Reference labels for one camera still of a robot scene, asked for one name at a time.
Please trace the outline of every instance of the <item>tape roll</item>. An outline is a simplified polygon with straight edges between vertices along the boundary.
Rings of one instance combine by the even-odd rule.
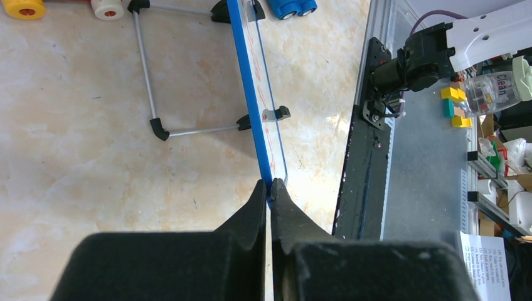
[[[20,20],[37,20],[46,14],[43,0],[2,0],[6,13]]]
[[[120,0],[91,0],[90,5],[96,18],[100,20],[113,21],[124,15]]]
[[[491,180],[479,180],[477,183],[477,190],[482,194],[491,195],[493,193]]]

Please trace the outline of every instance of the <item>yellow cylinder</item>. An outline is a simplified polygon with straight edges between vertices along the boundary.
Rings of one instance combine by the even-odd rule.
[[[20,20],[37,20],[46,13],[43,0],[2,0],[6,13]]]

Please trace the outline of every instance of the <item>white wall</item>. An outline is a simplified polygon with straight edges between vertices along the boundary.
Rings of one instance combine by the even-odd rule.
[[[418,16],[423,16],[435,9],[452,11],[466,17],[476,17],[496,11],[506,6],[519,3],[523,0],[407,0]],[[446,16],[430,16],[423,22],[426,26],[432,26],[441,22],[449,22],[453,19]]]

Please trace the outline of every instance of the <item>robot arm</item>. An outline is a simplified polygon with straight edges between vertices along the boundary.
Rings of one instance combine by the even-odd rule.
[[[475,18],[441,23],[414,33],[397,58],[371,75],[382,94],[428,88],[441,78],[506,53],[532,46],[532,0]]]

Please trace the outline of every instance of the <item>white cylinder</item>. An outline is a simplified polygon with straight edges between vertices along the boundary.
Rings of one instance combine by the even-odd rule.
[[[91,0],[90,5],[94,15],[100,20],[113,21],[124,15],[124,8],[120,0]]]
[[[479,180],[477,183],[477,190],[482,194],[491,195],[493,193],[491,180]]]

